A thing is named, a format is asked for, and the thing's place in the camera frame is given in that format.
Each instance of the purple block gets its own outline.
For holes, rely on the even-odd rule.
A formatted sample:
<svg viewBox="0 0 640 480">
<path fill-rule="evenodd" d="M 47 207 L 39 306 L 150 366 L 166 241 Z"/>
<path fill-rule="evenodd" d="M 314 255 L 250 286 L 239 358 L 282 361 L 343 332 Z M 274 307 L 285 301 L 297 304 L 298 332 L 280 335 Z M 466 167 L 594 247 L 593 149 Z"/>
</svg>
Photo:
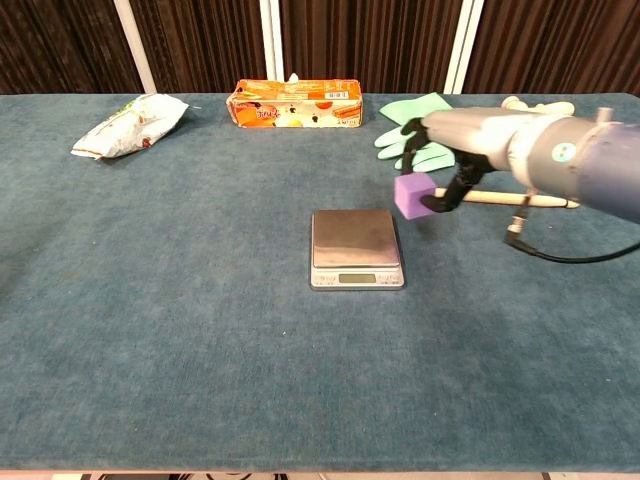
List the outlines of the purple block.
<svg viewBox="0 0 640 480">
<path fill-rule="evenodd" d="M 396 205 L 407 220 L 431 215 L 433 210 L 420 203 L 420 197 L 435 195 L 436 184 L 426 173 L 400 175 L 394 180 Z"/>
</svg>

